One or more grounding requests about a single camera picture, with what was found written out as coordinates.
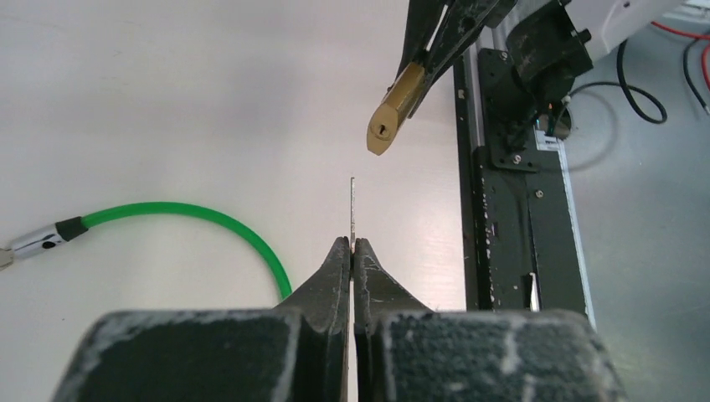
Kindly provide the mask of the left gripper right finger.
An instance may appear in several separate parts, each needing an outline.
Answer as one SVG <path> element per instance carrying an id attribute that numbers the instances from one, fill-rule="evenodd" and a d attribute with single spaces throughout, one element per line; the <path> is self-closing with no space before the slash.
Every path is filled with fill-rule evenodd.
<path id="1" fill-rule="evenodd" d="M 575 312 L 436 312 L 352 252 L 361 401 L 624 401 L 598 333 Z"/>

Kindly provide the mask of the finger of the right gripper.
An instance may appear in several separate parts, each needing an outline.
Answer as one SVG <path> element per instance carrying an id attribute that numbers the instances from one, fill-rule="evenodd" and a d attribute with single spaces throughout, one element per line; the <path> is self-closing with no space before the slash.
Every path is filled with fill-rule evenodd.
<path id="1" fill-rule="evenodd" d="M 400 75 L 410 63 L 424 68 L 425 81 L 433 84 L 443 63 L 443 34 L 440 23 L 447 23 L 447 1 L 410 0 L 404 31 Z"/>
<path id="2" fill-rule="evenodd" d="M 477 41 L 484 28 L 497 27 L 516 4 L 516 0 L 447 1 L 447 23 L 445 26 L 440 23 L 439 28 L 443 34 L 443 63 L 435 82 Z M 424 92 L 410 117 L 417 111 L 433 84 L 425 81 Z"/>

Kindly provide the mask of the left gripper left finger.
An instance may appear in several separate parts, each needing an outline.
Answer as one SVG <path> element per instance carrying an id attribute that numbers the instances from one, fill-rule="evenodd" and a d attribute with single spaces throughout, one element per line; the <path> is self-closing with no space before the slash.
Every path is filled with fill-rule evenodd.
<path id="1" fill-rule="evenodd" d="M 85 334 L 56 401 L 344 401 L 346 238 L 276 307 L 134 310 Z"/>

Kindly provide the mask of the brass padlock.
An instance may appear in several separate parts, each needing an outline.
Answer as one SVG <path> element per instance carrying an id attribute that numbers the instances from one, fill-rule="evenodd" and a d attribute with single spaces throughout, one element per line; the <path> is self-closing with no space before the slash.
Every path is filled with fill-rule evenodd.
<path id="1" fill-rule="evenodd" d="M 382 155 L 394 142 L 424 92 L 425 69 L 409 63 L 388 89 L 373 113 L 367 129 L 367 149 Z"/>

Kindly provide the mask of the silver key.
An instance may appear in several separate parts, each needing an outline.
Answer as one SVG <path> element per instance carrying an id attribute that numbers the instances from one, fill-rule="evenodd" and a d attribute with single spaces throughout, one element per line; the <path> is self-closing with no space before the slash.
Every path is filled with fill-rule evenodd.
<path id="1" fill-rule="evenodd" d="M 355 177 L 350 177 L 349 181 L 349 244 L 350 250 L 355 250 L 356 244 L 356 218 L 355 218 Z"/>

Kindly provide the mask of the green cable lock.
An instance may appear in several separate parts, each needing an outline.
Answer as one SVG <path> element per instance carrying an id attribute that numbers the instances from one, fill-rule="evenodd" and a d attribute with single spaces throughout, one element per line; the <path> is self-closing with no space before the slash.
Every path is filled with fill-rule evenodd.
<path id="1" fill-rule="evenodd" d="M 195 204 L 156 201 L 125 204 L 102 209 L 84 216 L 76 216 L 49 224 L 24 234 L 1 248 L 1 268 L 4 270 L 18 260 L 26 260 L 61 245 L 65 245 L 90 229 L 119 219 L 148 215 L 179 215 L 215 224 L 237 235 L 262 258 L 282 300 L 293 292 L 291 280 L 277 254 L 254 230 L 237 219 Z"/>

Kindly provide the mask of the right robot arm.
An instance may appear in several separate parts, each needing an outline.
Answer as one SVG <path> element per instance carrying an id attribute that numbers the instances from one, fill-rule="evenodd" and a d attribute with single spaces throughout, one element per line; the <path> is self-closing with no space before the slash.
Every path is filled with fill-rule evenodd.
<path id="1" fill-rule="evenodd" d="M 397 71 L 410 64 L 424 71 L 420 104 L 430 87 L 489 28 L 497 28 L 509 14 L 527 7 L 526 1 L 410 1 L 404 42 Z M 546 1 L 534 6 L 506 36 L 514 60 L 530 64 L 550 51 L 560 54 L 550 39 L 533 39 L 533 30 L 548 25 L 547 10 L 563 13 L 556 29 L 579 39 L 591 62 L 604 58 L 630 36 L 682 5 L 680 1 Z"/>

